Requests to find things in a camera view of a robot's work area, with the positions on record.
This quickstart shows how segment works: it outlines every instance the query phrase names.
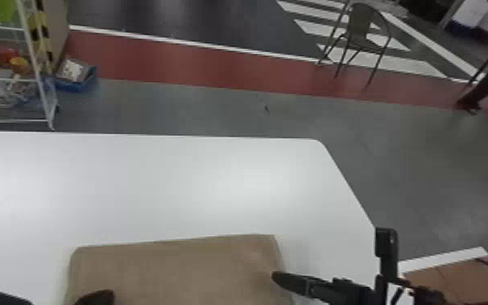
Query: black and yellow post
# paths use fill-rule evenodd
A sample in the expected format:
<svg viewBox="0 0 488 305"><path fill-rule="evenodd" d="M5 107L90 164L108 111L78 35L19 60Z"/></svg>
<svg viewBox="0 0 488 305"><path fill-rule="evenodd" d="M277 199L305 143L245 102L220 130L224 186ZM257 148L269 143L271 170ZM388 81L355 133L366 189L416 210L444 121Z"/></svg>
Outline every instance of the black and yellow post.
<svg viewBox="0 0 488 305"><path fill-rule="evenodd" d="M44 3L42 0L36 0L36 13L28 18L28 28L30 29L30 36L34 45L36 54L47 54L49 61L49 70L55 68L53 60L53 48L49 40L49 29L47 28L47 16L44 11Z"/></svg>

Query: chair leg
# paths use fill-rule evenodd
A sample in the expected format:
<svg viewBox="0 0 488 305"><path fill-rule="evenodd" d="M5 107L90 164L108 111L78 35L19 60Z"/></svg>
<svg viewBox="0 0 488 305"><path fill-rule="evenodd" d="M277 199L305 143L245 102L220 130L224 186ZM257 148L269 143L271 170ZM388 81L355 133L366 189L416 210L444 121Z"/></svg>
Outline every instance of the chair leg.
<svg viewBox="0 0 488 305"><path fill-rule="evenodd" d="M384 48L382 50L382 53L379 54L379 59L376 61L375 68L370 73L369 80L367 81L367 86L370 85L371 81L373 81L373 77L375 77L376 71L379 69L380 61L382 60L382 57L384 56L384 52L386 52L386 48Z"/></svg>
<svg viewBox="0 0 488 305"><path fill-rule="evenodd" d="M339 64L338 64L338 65L337 65L337 67L336 67L336 73L335 73L335 76L334 76L333 78L336 78L336 77L339 75L340 69L341 69L341 68L342 68L342 66L345 64L346 52L348 52L348 47L349 47L349 45L350 45L350 39L351 39L351 38L346 39L346 46L345 46L345 50L342 52L342 57L340 57Z"/></svg>
<svg viewBox="0 0 488 305"><path fill-rule="evenodd" d="M356 58L357 54L358 54L359 52L361 52L361 51L362 51L362 48L357 49L357 50L356 50L356 53L354 53L354 54L352 55L352 57L350 58L350 60L348 60L348 61L346 62L346 64L347 64L347 65L348 65L348 64L350 64L350 63L353 61L353 59L354 59L354 58Z"/></svg>

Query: white painted line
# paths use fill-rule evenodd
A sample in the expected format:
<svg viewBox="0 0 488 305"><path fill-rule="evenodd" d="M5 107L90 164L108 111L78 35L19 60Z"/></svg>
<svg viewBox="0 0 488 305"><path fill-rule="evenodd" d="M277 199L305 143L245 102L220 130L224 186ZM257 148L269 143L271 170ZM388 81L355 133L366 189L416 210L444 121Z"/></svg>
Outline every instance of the white painted line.
<svg viewBox="0 0 488 305"><path fill-rule="evenodd" d="M340 2L335 2L332 0L301 0L303 2L308 2L308 3L314 3L314 4L319 4L322 6L329 6L329 7L335 7L336 9L342 10L345 5L344 3Z"/></svg>
<svg viewBox="0 0 488 305"><path fill-rule="evenodd" d="M314 16L314 17L329 19L329 20L333 20L333 21L337 21L339 19L339 13L334 12L334 11L320 10L317 8L313 8L313 7L309 7L309 6L302 6L300 4L295 4L295 3L291 3L291 2L285 2L285 1L278 1L278 4L280 4L280 6L282 6L282 8L284 10L290 11L292 13ZM342 16L341 22L347 24L348 20L349 20L349 17L347 15L344 15L344 16Z"/></svg>
<svg viewBox="0 0 488 305"><path fill-rule="evenodd" d="M343 51L343 48L333 48L333 51L329 54L329 58L333 62L339 62ZM348 53L346 54L345 62L347 62L354 53L354 50L349 49ZM350 65L372 68L375 67L378 58L379 56L377 54L360 52L350 63ZM382 61L380 62L379 69L446 78L443 73L435 69L427 62L408 58L398 58L390 55L384 55Z"/></svg>
<svg viewBox="0 0 488 305"><path fill-rule="evenodd" d="M469 75L474 75L475 73L477 73L477 68L471 66L466 61L457 57L449 50L444 49L441 45L439 45L435 41L432 41L430 38L426 37L414 28L410 27L408 24L401 21L394 15L386 12L382 12L382 15L393 25L397 26L402 31L407 32L410 36L414 37L417 41L420 41L422 44L432 49L435 53L439 54L441 57L454 64L456 67L460 68L460 70L462 70L463 72Z"/></svg>
<svg viewBox="0 0 488 305"><path fill-rule="evenodd" d="M463 260L472 260L484 256L488 256L488 252L483 247L475 247L461 251L443 253L436 256L404 260L399 262L399 272L409 273L411 271L431 268L444 264L457 263Z"/></svg>
<svg viewBox="0 0 488 305"><path fill-rule="evenodd" d="M82 25L71 25L70 29L75 30L75 31L81 31L81 32L91 32L91 33L95 33L95 34L103 34L103 35L110 35L110 36L116 36L116 37L125 37L125 38L131 38L131 39L140 39L143 41L167 42L167 43L175 44L175 45L190 45L190 46L196 46L196 47L205 48L205 49L218 49L218 50L222 50L222 51L238 52L238 53L244 53L244 54L253 54L253 55L267 56L267 57L272 57L272 58L291 59L291 60L298 60L298 61L302 61L302 62L317 62L318 61L317 58L308 58L305 56L280 54L280 53L273 53L273 52L264 52L264 51L258 51L255 49L243 49L243 48L237 48L237 47L232 47L232 46L227 46L227 45L214 45L214 44L208 44L208 43L198 42L198 41L184 41L181 39L159 37L159 36L153 36L153 35L144 35L144 34L138 34L138 33L132 33L132 32L120 32L120 31L114 31L114 30L106 30L103 28L91 28L91 27L85 27Z"/></svg>
<svg viewBox="0 0 488 305"><path fill-rule="evenodd" d="M309 33L309 34L315 34L319 36L324 36L324 37L329 37L331 34L331 31L333 27L330 27L325 24L317 24L309 21L303 21L303 20L295 20L295 22L299 25L299 27L302 28L303 31ZM346 30L343 28L338 28L335 31L335 37L338 37L340 34L344 33ZM375 44L384 46L386 43L387 37L378 35L378 34L368 34L367 38L372 40ZM410 49L407 48L405 45L400 43L398 40L392 38L390 43L387 45L391 49L400 49L403 51L409 52Z"/></svg>

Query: gray floor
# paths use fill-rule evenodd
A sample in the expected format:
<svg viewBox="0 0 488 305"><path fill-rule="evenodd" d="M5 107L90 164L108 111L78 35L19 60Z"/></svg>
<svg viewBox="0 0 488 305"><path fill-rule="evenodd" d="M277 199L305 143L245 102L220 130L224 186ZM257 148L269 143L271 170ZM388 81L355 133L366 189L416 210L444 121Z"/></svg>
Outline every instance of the gray floor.
<svg viewBox="0 0 488 305"><path fill-rule="evenodd" d="M320 140L373 223L399 231L402 259L488 251L486 114L105 79L59 98L58 131Z"/></svg>

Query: blue basket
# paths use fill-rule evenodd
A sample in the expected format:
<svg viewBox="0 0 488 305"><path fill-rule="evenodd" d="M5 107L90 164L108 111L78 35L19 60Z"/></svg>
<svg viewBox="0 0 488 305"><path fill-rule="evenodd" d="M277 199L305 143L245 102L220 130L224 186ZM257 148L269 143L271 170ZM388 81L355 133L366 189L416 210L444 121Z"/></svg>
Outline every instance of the blue basket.
<svg viewBox="0 0 488 305"><path fill-rule="evenodd" d="M59 90L68 91L68 92L83 92L85 91L89 84L96 79L96 69L97 66L91 66L87 76L81 83L72 82L66 79L55 79L55 87Z"/></svg>

